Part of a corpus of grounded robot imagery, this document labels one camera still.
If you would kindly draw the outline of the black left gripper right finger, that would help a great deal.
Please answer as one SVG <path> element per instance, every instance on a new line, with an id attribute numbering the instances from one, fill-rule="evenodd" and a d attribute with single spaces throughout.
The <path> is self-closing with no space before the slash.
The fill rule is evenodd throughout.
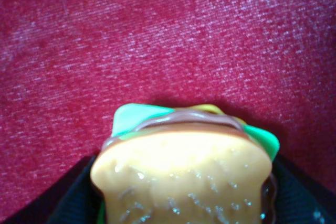
<path id="1" fill-rule="evenodd" d="M 335 194 L 278 155 L 261 188 L 262 223 L 335 223 Z"/>

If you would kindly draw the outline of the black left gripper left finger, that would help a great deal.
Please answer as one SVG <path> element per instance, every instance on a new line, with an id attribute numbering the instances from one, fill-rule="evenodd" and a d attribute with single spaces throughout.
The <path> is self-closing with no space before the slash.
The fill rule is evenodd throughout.
<path id="1" fill-rule="evenodd" d="M 101 198 L 90 180 L 95 159 L 81 159 L 44 193 L 2 223 L 96 223 Z"/>

